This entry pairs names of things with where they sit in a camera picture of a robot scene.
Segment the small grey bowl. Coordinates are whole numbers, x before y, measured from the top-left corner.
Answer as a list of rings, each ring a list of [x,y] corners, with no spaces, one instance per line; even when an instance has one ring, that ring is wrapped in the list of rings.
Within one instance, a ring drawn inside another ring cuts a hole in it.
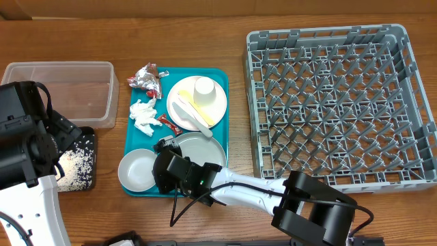
[[[156,183],[152,170],[157,155],[148,149],[136,149],[126,154],[119,163],[121,185],[132,192],[144,192]]]

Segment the grey round plate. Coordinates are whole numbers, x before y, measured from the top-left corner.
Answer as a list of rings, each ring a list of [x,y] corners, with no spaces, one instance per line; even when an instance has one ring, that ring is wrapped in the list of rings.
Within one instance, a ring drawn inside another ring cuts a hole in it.
[[[184,133],[176,137],[182,156],[203,166],[204,163],[218,164],[227,167],[227,157],[221,144],[215,138],[206,137],[203,133]]]

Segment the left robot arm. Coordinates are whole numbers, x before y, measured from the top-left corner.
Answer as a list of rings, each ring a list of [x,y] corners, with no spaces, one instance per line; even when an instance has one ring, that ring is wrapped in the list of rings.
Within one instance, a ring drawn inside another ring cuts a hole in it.
[[[60,115],[39,82],[1,86],[1,225],[12,245],[69,245],[61,216],[60,156],[81,129]]]

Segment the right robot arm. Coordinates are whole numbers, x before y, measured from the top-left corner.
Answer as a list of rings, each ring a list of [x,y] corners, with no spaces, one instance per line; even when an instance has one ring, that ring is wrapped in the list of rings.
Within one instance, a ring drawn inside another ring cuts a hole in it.
[[[310,245],[345,245],[357,203],[305,173],[276,180],[243,176],[215,163],[198,165],[173,147],[156,148],[160,193],[180,192],[207,206],[247,206],[272,216],[272,226]]]

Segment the grey dishwasher rack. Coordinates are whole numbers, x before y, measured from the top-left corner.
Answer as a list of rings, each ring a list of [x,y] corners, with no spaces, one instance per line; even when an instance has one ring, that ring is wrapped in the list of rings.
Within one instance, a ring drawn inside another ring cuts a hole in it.
[[[252,31],[253,173],[304,172],[344,193],[436,185],[436,121],[399,24]]]

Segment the teal plastic tray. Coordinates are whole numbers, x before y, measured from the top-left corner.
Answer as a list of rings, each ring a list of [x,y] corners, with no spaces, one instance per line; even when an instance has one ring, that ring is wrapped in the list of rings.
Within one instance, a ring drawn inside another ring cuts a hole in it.
[[[163,89],[163,97],[160,100],[157,100],[155,104],[155,110],[157,110],[158,116],[163,113],[167,114],[167,119],[171,120],[174,124],[176,124],[169,116],[167,112],[167,95],[170,92],[170,89],[180,80],[191,77],[191,76],[203,76],[214,79],[218,82],[219,85],[224,86],[224,90],[226,95],[229,93],[229,79],[227,75],[218,68],[158,68],[159,72],[164,70],[169,71],[169,76],[163,77],[160,82]],[[157,126],[152,127],[154,129],[154,133],[151,137],[142,133],[140,130],[134,127],[134,120],[128,120],[127,133],[126,133],[126,144],[124,154],[128,154],[130,151],[136,149],[149,149],[153,150],[153,145],[155,145],[159,139],[173,135],[173,131],[167,126]],[[199,132],[199,131],[188,131],[179,126],[184,133],[191,132]],[[217,140],[221,146],[223,147],[226,157],[228,159],[228,149],[229,149],[229,106],[227,106],[227,111],[225,116],[221,119],[221,121],[216,125],[210,128],[213,133],[213,138]],[[160,194],[158,191],[158,187],[155,185],[151,189],[144,192],[132,192],[126,188],[123,188],[125,192],[131,196],[135,197],[172,197],[174,196],[174,191],[167,194]]]

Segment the red ketchup packet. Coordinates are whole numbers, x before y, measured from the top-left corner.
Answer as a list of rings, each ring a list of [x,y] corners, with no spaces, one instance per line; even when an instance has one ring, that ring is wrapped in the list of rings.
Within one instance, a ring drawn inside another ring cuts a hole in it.
[[[181,135],[183,131],[174,123],[172,123],[170,120],[167,119],[167,114],[164,113],[158,117],[158,121],[168,128],[170,128],[175,136]]]

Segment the white plastic knife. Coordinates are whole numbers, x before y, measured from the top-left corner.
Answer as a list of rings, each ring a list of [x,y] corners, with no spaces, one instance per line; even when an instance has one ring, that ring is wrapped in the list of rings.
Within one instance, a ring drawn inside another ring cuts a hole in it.
[[[203,124],[201,124],[199,121],[197,121],[195,118],[190,116],[183,108],[181,108],[177,103],[172,103],[174,111],[179,115],[180,118],[184,120],[188,120],[190,123],[192,123],[194,126],[196,126],[201,133],[203,133],[206,137],[211,138],[213,136],[212,131],[205,127]]]

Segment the crumpled white napkin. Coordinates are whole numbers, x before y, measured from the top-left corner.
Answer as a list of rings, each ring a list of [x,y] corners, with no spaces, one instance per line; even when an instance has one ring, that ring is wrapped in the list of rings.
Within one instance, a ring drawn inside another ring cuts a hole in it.
[[[130,106],[129,117],[135,121],[134,127],[149,137],[154,133],[152,126],[163,125],[155,118],[157,114],[157,110],[154,108],[155,104],[156,98],[152,98],[148,102],[141,102],[141,99],[138,99]]]

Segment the white plate with cutlery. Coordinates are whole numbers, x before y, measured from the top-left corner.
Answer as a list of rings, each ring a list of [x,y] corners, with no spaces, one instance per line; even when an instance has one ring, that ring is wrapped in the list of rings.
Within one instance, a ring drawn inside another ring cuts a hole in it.
[[[190,116],[192,116],[185,108],[184,105],[179,101],[179,97],[181,97],[178,92],[180,90],[186,90],[191,93],[193,96],[194,86],[196,80],[202,76],[191,76],[186,77],[180,81],[178,81],[171,89],[167,95],[167,112],[170,118],[180,127],[188,131],[198,131],[199,129],[190,123],[188,120],[184,120],[179,117],[179,115],[174,111],[172,103],[177,103],[183,110],[185,110]],[[224,86],[219,85],[217,81],[212,79],[215,82],[216,86],[216,98],[214,102],[210,105],[199,106],[203,111],[205,111],[214,121],[216,126],[221,119],[225,116],[227,111],[227,95],[224,90]],[[197,113],[197,117],[195,118],[197,121],[202,123],[204,126],[208,128],[212,128],[212,126],[208,126],[205,120]]]

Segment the yellow plastic spoon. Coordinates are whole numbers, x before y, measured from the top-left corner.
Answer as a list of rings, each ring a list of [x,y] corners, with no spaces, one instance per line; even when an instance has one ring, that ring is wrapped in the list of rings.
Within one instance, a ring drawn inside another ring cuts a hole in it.
[[[195,111],[205,120],[205,122],[208,124],[208,126],[214,126],[215,121],[205,112],[203,111],[199,106],[197,106],[194,102],[193,96],[190,92],[186,90],[180,90],[178,94],[187,101]]]

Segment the white paper cup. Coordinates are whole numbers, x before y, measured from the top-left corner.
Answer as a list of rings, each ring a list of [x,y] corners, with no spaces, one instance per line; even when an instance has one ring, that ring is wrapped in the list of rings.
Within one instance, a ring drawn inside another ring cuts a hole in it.
[[[195,82],[193,98],[199,106],[212,104],[216,98],[215,82],[209,77],[199,77]]]

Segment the crumpled foil wrapper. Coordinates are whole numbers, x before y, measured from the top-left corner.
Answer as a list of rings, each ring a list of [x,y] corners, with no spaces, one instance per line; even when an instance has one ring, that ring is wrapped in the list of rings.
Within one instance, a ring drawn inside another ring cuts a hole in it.
[[[146,91],[148,97],[161,99],[163,89],[160,80],[166,76],[169,76],[168,70],[159,72],[156,64],[148,63],[138,70],[134,76],[128,78],[127,82],[132,88]]]

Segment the clear plastic bin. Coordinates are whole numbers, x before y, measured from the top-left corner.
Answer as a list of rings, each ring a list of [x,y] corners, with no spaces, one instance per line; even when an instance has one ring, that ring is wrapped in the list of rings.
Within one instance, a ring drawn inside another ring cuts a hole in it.
[[[115,126],[119,81],[108,61],[14,62],[6,67],[1,84],[15,81],[44,84],[54,110],[77,126]]]

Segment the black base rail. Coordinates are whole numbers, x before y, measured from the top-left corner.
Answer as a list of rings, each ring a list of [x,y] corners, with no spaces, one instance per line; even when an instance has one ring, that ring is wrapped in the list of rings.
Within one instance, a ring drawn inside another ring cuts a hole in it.
[[[266,240],[266,241],[202,241],[202,242],[177,242],[177,241],[145,241],[135,231],[126,232],[107,239],[106,241],[88,241],[82,246],[257,246],[257,245],[330,245],[324,240],[323,232],[299,232],[291,234],[290,240]]]

